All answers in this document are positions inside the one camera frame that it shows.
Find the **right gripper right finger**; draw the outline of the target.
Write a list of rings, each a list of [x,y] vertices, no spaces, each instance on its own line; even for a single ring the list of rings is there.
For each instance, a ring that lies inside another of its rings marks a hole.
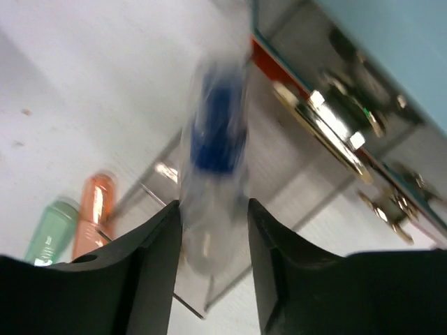
[[[445,334],[446,252],[332,254],[248,206],[262,334]]]

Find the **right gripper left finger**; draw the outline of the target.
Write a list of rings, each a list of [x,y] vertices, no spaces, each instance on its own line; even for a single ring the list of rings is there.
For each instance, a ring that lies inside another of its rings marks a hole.
[[[165,334],[182,244],[178,201],[70,263],[1,257],[2,334]]]

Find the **clear bottle blue cap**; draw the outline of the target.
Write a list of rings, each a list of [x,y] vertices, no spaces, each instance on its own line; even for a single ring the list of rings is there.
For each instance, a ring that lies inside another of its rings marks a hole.
[[[202,276],[230,267],[247,225],[246,78],[233,54],[203,59],[192,78],[179,147],[179,207],[184,257]]]

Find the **orange translucent case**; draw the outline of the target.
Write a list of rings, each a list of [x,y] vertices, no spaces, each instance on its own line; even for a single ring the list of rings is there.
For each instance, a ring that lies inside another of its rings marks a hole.
[[[115,207],[115,189],[115,181],[104,172],[86,180],[73,244],[73,260],[108,243],[97,230]]]

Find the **green translucent case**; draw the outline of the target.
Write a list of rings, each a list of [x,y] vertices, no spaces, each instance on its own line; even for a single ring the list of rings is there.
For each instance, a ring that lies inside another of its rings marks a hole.
[[[39,220],[24,255],[24,261],[38,267],[56,263],[73,238],[78,211],[57,200],[48,205]]]

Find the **teal orange drawer cabinet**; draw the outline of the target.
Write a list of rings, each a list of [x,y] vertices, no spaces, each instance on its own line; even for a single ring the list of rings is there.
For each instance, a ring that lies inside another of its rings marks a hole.
[[[279,119],[291,227],[357,250],[446,247],[446,139],[315,1],[254,1],[253,60]]]

